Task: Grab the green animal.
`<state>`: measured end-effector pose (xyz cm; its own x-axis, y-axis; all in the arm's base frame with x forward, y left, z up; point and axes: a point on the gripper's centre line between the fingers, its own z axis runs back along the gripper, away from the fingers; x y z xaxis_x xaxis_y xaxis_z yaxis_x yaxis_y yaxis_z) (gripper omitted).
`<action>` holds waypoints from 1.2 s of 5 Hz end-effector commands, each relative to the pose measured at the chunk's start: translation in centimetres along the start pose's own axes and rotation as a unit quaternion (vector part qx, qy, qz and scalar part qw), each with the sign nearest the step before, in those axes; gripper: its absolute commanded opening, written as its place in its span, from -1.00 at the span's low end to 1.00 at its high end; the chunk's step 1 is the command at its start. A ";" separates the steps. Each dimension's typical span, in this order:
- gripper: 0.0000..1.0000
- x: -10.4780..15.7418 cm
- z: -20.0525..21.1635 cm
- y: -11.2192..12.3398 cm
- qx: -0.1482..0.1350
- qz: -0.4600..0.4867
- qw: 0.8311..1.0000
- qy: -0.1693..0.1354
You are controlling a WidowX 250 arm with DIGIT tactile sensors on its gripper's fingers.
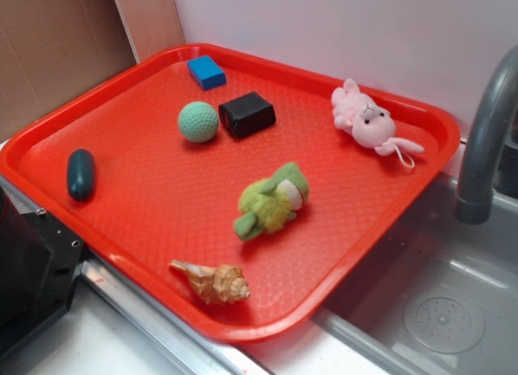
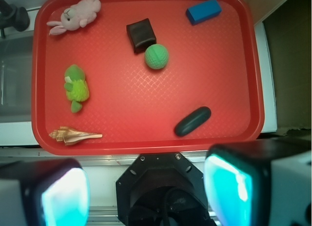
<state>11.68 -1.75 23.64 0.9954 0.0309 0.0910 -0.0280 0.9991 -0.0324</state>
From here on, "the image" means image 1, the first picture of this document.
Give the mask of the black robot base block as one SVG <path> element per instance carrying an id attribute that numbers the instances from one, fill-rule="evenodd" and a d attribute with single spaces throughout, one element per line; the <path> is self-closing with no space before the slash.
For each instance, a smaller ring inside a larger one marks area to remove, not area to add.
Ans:
<path id="1" fill-rule="evenodd" d="M 45 210 L 21 213 L 1 192 L 1 357 L 67 313 L 84 241 Z"/>

